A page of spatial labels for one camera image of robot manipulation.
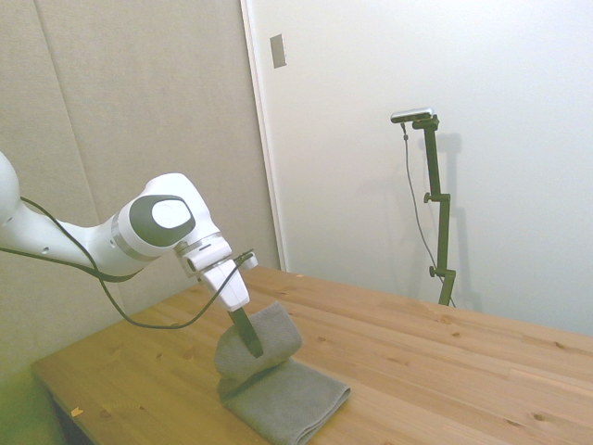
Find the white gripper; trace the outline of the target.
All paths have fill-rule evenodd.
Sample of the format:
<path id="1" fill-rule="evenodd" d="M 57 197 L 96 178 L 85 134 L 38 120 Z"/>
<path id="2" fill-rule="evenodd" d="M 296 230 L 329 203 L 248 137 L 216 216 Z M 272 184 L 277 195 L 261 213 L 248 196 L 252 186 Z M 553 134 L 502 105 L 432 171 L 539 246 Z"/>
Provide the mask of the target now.
<path id="1" fill-rule="evenodd" d="M 235 262 L 227 260 L 214 265 L 205 270 L 202 276 L 218 294 L 217 300 L 229 312 L 237 333 L 247 350 L 255 358 L 262 356 L 263 348 L 258 334 L 243 309 L 249 302 L 249 294 Z"/>

